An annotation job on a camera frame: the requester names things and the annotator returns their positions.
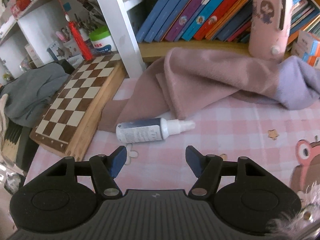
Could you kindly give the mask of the wooden chess board box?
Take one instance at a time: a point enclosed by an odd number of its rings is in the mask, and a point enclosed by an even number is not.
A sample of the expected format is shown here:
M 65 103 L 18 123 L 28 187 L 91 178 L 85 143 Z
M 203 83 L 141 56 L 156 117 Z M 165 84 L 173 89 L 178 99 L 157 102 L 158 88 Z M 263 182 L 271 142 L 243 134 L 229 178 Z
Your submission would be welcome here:
M 104 105 L 115 96 L 126 76 L 116 52 L 83 62 L 54 95 L 30 138 L 49 152 L 81 161 Z

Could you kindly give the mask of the white spray bottle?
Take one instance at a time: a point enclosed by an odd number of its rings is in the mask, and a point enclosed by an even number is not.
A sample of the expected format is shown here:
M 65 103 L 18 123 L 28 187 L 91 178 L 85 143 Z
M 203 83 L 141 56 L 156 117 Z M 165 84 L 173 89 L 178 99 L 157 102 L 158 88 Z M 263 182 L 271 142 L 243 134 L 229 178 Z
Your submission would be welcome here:
M 133 144 L 162 141 L 171 135 L 181 134 L 194 128 L 193 121 L 153 118 L 117 124 L 116 136 L 125 144 Z

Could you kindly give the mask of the pink checkered tablecloth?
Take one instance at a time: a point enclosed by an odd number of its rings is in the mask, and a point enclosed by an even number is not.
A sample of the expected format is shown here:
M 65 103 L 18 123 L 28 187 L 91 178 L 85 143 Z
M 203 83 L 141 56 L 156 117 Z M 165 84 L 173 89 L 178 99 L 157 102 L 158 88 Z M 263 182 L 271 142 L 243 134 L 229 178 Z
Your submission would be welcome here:
M 247 156 L 258 163 L 279 180 L 289 185 L 304 200 L 304 194 L 310 191 L 311 185 L 319 184 L 319 102 L 300 111 L 287 111 L 276 105 L 260 105 L 225 98 L 206 107 L 192 116 L 196 128 L 180 135 L 173 135 L 165 141 L 145 142 L 128 146 L 128 154 L 138 153 L 138 157 L 130 157 L 131 163 L 122 169 L 116 178 L 121 190 L 183 188 L 189 190 L 196 178 L 192 175 L 184 157 L 185 148 L 193 145 L 203 154 L 216 154 L 226 157 L 228 161 L 236 161 L 240 156 Z M 107 153 L 120 146 L 114 133 L 97 131 L 88 148 L 85 160 L 96 153 Z M 303 150 L 311 150 L 311 159 L 303 166 Z M 174 206 L 164 207 L 162 201 L 152 204 L 151 197 L 142 200 L 136 197 L 131 204 L 142 207 L 142 224 L 138 223 L 138 215 L 132 212 L 124 222 L 133 226 L 120 226 L 119 234 L 104 239 L 210 239 L 204 236 L 200 228 L 194 231 L 174 233 L 191 222 L 185 216 L 180 225 L 172 217 L 174 208 L 182 207 L 182 202 Z M 156 208 L 161 207 L 165 215 L 164 222 L 159 225 L 165 229 L 151 229 L 147 233 L 138 233 L 138 229 L 146 229 L 151 221 L 157 222 Z M 226 230 L 217 226 L 218 234 L 211 239 L 240 239 L 229 237 Z

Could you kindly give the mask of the black piano keyboard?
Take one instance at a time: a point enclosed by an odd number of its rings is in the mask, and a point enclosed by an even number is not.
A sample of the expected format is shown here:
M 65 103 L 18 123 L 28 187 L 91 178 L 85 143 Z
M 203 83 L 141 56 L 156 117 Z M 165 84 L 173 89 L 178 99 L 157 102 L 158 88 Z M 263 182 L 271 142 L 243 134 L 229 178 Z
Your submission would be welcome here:
M 27 172 L 35 156 L 38 144 L 30 139 L 31 128 L 20 126 L 9 120 L 4 136 L 2 157 L 10 167 L 15 165 Z

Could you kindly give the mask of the pink purple cloth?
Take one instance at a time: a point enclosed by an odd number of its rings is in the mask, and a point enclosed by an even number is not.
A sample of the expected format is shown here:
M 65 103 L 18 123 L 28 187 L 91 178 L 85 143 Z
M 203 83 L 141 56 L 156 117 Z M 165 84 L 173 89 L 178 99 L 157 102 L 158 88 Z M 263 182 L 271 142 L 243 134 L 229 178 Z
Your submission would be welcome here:
M 228 96 L 289 110 L 319 99 L 319 70 L 291 56 L 281 63 L 221 50 L 173 48 L 137 80 L 127 100 L 105 104 L 99 130 L 170 112 L 184 120 Z

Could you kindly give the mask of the grey cloth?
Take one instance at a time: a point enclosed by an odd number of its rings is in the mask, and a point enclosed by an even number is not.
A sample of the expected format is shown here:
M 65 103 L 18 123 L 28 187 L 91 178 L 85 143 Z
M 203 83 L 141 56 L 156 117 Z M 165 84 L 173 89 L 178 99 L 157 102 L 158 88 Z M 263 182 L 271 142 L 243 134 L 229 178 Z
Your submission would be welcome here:
M 69 75 L 57 63 L 22 74 L 1 90 L 1 96 L 8 96 L 4 114 L 18 125 L 34 127 L 44 108 L 68 78 Z

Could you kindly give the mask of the red tassel ornament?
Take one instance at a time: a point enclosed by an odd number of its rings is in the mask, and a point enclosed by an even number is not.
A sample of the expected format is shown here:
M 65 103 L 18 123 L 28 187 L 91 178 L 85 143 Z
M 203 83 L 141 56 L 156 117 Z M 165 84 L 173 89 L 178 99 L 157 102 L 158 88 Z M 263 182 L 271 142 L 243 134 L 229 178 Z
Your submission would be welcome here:
M 65 11 L 65 9 L 64 9 L 64 7 L 62 5 L 61 0 L 58 0 L 58 2 L 61 5 L 61 8 L 62 8 L 63 13 L 64 13 L 65 18 L 66 18 L 66 21 L 68 22 L 68 26 L 69 26 L 69 29 L 71 31 L 71 35 L 73 36 L 76 44 L 78 45 L 83 58 L 86 61 L 89 61 L 89 60 L 93 59 L 93 55 L 92 55 L 90 49 L 88 48 L 88 46 L 86 45 L 86 43 L 82 39 L 82 36 L 81 36 L 80 32 L 77 29 L 76 22 L 70 19 L 69 15 L 67 14 L 67 11 Z

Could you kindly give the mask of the white pen holder cup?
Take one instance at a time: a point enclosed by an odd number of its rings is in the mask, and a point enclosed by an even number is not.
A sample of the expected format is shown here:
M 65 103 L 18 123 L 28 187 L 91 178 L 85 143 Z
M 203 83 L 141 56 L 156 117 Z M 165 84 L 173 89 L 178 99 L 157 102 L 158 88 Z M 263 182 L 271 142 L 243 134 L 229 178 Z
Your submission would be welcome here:
M 74 39 L 70 39 L 69 41 L 63 43 L 63 46 L 67 52 L 68 58 L 82 55 L 82 52 Z

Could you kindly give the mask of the green lid white jar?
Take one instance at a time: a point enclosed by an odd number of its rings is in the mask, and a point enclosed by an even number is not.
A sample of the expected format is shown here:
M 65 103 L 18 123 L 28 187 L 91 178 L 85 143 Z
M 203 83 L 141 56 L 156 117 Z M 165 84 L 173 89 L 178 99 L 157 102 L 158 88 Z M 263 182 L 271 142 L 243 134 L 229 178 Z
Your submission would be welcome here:
M 89 34 L 94 49 L 99 54 L 117 51 L 114 40 L 106 25 L 103 25 Z

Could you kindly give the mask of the orange white medicine boxes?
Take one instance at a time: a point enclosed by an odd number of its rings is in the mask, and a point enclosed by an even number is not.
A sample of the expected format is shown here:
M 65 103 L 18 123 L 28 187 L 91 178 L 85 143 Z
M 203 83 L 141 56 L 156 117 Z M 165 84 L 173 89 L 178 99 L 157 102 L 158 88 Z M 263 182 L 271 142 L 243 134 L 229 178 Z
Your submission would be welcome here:
M 291 55 L 301 58 L 312 67 L 319 69 L 320 65 L 319 36 L 306 31 L 300 31 L 297 41 L 293 43 Z

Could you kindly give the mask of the row of leaning books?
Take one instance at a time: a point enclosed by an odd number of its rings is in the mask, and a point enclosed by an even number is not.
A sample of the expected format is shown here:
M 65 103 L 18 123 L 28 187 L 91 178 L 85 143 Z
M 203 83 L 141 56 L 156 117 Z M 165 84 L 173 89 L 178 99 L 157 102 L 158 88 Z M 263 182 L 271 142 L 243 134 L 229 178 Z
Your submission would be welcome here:
M 157 0 L 136 33 L 137 42 L 214 40 L 246 43 L 253 0 Z

